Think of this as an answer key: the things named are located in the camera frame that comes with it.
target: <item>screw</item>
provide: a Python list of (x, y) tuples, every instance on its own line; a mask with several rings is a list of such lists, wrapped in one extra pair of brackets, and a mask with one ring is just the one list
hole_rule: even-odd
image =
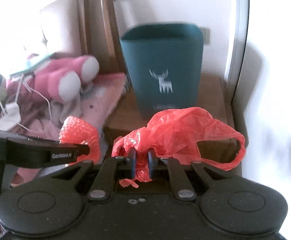
[(178, 196), (181, 198), (190, 198), (194, 196), (194, 192), (189, 189), (182, 189), (178, 191)]
[(139, 202), (146, 202), (147, 200), (144, 197), (140, 197), (140, 198), (138, 198), (138, 201)]
[(138, 203), (138, 200), (136, 200), (136, 199), (129, 199), (129, 200), (128, 200), (128, 203), (130, 203), (130, 204), (132, 204), (132, 205), (135, 205), (135, 204)]
[(105, 191), (101, 189), (95, 189), (90, 192), (90, 196), (92, 198), (104, 198), (105, 195), (106, 195)]

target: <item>wall outlet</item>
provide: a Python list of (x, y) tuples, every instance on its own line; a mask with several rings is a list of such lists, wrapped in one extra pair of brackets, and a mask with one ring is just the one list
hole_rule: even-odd
[(210, 29), (208, 27), (199, 27), (203, 36), (204, 36), (204, 44), (210, 44)]

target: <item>red bubble wrap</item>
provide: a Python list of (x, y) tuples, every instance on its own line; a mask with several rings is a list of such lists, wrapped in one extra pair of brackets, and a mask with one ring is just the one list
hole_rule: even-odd
[(63, 123), (59, 140), (60, 143), (89, 145), (90, 153), (79, 156), (77, 162), (93, 160), (94, 163), (97, 163), (100, 160), (99, 132), (97, 128), (84, 120), (69, 116)]
[[(196, 142), (207, 140), (225, 140), (235, 138), (240, 142), (241, 149), (230, 163), (218, 163), (201, 158)], [(147, 127), (134, 130), (119, 139), (112, 149), (112, 156), (127, 156), (131, 147), (137, 152), (135, 179), (148, 182), (149, 170), (147, 153), (154, 148), (156, 155), (176, 158), (181, 164), (190, 165), (198, 160), (217, 168), (229, 171), (236, 167), (245, 155), (244, 136), (226, 125), (213, 119), (205, 109), (191, 107), (186, 109), (168, 109), (155, 114)], [(138, 187), (134, 180), (121, 180), (123, 187)]]

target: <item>white deer print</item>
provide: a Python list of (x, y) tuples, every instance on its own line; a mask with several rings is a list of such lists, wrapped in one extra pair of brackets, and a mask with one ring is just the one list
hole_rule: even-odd
[(160, 93), (162, 93), (162, 91), (165, 93), (166, 90), (167, 90), (167, 93), (169, 93), (169, 90), (171, 90), (171, 93), (173, 93), (171, 81), (164, 80), (165, 78), (167, 78), (167, 76), (169, 74), (168, 70), (165, 73), (163, 72), (161, 75), (156, 75), (154, 72), (151, 72), (150, 69), (149, 69), (149, 71), (150, 71), (150, 74), (152, 77), (159, 80)]

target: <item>red textured plastic bag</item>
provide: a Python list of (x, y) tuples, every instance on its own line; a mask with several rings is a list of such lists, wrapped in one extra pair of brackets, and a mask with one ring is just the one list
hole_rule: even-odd
[(77, 162), (93, 160), (94, 163), (97, 163), (100, 160), (99, 132), (93, 125), (80, 118), (69, 116), (64, 121), (59, 140), (60, 143), (89, 145), (89, 154), (79, 156)]
[[(241, 149), (230, 163), (218, 163), (201, 158), (196, 142), (207, 140), (225, 140), (235, 138)], [(148, 182), (149, 170), (147, 153), (154, 148), (156, 155), (176, 158), (181, 164), (190, 165), (198, 160), (217, 168), (229, 171), (236, 167), (245, 155), (244, 136), (225, 123), (213, 119), (205, 109), (191, 107), (186, 109), (168, 109), (155, 114), (147, 127), (134, 130), (119, 139), (112, 149), (112, 156), (127, 156), (134, 147), (137, 152), (135, 179)], [(138, 187), (134, 180), (121, 180), (123, 187)]]

